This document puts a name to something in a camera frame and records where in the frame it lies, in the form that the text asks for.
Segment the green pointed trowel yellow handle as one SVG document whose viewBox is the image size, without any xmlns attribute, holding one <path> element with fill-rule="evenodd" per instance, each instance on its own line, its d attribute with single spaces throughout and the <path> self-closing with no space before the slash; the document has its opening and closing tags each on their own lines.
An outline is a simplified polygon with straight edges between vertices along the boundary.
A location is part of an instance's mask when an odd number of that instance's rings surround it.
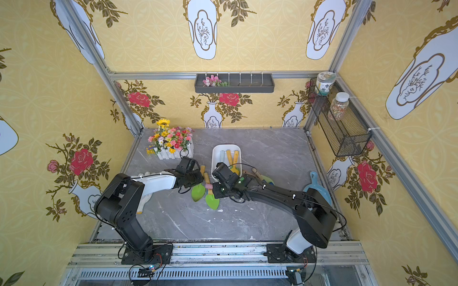
<svg viewBox="0 0 458 286">
<path fill-rule="evenodd" d="M 192 199 L 194 202 L 198 202 L 200 199 L 202 199 L 205 195 L 205 192 L 206 192 L 206 188 L 205 188 L 205 177 L 204 177 L 204 174 L 205 174 L 205 165 L 202 165 L 200 167 L 200 173 L 202 175 L 202 182 L 196 186 L 194 186 L 192 188 Z"/>
</svg>

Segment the light blue trowel white handle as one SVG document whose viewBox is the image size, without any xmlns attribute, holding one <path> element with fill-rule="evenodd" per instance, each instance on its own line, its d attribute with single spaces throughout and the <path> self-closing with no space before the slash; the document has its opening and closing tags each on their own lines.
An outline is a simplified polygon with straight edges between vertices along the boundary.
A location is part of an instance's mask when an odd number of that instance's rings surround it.
<svg viewBox="0 0 458 286">
<path fill-rule="evenodd" d="M 226 158 L 227 158 L 226 152 L 224 150 L 221 150 L 220 154 L 219 154 L 219 162 L 220 163 L 225 163 L 225 159 Z"/>
</svg>

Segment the yellow plastic scoop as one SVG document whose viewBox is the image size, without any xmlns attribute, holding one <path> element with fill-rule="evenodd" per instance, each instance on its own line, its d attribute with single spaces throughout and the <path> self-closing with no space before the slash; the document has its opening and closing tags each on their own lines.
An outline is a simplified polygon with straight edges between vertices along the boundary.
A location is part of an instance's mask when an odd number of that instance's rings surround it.
<svg viewBox="0 0 458 286">
<path fill-rule="evenodd" d="M 239 151 L 236 150 L 234 152 L 233 165 L 231 168 L 232 172 L 234 172 L 236 175 L 240 175 L 240 171 L 237 168 L 238 159 L 239 159 Z"/>
</svg>

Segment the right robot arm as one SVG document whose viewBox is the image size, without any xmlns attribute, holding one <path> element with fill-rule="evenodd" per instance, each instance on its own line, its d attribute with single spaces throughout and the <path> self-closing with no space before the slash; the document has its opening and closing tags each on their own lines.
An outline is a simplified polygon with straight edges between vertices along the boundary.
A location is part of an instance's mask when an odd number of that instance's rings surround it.
<svg viewBox="0 0 458 286">
<path fill-rule="evenodd" d="M 267 246 L 265 256 L 270 263 L 296 262 L 312 246 L 328 247 L 339 212 L 317 189 L 304 192 L 280 188 L 255 175 L 239 176 L 224 163 L 217 164 L 212 176 L 217 180 L 213 184 L 217 199 L 232 197 L 268 204 L 296 219 L 298 229 L 290 231 L 282 245 Z"/>
</svg>

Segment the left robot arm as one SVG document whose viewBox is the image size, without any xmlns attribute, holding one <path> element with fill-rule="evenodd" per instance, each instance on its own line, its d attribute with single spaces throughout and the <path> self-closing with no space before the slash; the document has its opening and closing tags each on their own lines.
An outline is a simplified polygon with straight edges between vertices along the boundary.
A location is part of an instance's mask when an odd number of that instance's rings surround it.
<svg viewBox="0 0 458 286">
<path fill-rule="evenodd" d="M 123 265 L 154 265 L 170 263 L 173 245 L 155 246 L 137 219 L 141 200 L 160 191 L 193 188 L 203 182 L 199 163 L 183 157 L 174 169 L 156 174 L 131 177 L 117 174 L 94 206 L 96 217 L 112 225 L 125 242 Z"/>
</svg>

